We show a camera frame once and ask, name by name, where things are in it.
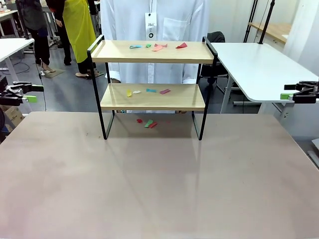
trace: name badge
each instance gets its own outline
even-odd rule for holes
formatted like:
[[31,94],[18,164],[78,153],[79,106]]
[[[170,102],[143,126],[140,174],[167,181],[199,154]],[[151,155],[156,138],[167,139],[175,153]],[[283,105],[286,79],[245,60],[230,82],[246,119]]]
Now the name badge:
[[157,14],[156,12],[145,13],[145,29],[146,29],[146,40],[156,41],[157,40]]

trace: blue paper piece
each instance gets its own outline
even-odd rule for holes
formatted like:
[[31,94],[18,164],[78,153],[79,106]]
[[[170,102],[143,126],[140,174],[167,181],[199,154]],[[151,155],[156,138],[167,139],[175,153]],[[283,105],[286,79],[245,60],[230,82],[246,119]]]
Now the blue paper piece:
[[146,89],[146,92],[156,92],[156,90]]
[[132,45],[132,46],[130,46],[130,49],[135,49],[135,48],[142,48],[142,46],[141,45]]

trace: yellow dress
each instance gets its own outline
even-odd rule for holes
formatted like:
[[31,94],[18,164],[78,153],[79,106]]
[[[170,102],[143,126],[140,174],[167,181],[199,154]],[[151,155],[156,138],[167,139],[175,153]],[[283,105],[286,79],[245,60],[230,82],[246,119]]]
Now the yellow dress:
[[81,63],[96,39],[87,0],[66,0],[63,20],[76,62]]

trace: pink paper piece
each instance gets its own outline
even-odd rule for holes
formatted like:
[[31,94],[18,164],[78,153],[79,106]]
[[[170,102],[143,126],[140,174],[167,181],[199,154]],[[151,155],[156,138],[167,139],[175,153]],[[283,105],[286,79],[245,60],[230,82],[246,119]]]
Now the pink paper piece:
[[155,44],[154,46],[155,46],[155,47],[157,47],[157,46],[167,47],[167,44],[165,44],[165,45],[158,45],[158,44]]
[[168,93],[168,92],[170,92],[170,89],[166,89],[166,90],[164,90],[164,91],[160,91],[159,93],[160,93],[161,95],[164,95],[164,94],[166,94],[166,93]]
[[157,45],[156,47],[154,47],[154,49],[152,51],[160,51],[162,49],[163,49],[163,46]]
[[178,46],[176,49],[185,48],[187,47],[187,44],[184,42],[182,45]]

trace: cardboard box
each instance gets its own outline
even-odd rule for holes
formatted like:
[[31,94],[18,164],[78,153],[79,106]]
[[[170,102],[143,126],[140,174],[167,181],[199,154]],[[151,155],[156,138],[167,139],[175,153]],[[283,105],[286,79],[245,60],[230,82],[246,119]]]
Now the cardboard box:
[[[17,127],[21,121],[24,119],[21,111],[16,106],[0,106],[4,114],[8,117],[11,123]],[[3,132],[12,132],[12,127],[6,122],[4,124]]]

